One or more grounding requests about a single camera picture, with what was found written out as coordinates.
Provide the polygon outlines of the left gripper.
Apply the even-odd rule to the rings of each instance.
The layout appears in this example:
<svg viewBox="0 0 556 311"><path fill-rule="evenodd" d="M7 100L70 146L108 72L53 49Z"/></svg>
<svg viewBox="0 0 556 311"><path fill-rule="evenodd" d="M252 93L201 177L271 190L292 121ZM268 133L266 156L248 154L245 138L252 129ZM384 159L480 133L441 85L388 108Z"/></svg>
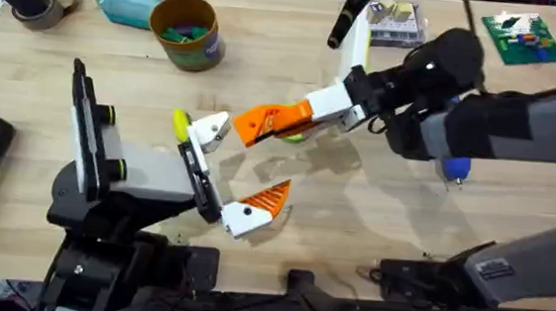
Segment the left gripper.
<svg viewBox="0 0 556 311"><path fill-rule="evenodd" d="M211 154L231 128L230 114L221 111L194 120L187 132ZM117 131L106 130L93 153L86 137L78 133L74 139L75 159L56 175L47 220L78 237L125 243L142 229L193 209L206 223L221 220L233 238L241 238L270 224L290 190L290 180L282 181L221 209L190 143L179 144L179 153L171 155L124 144Z"/></svg>

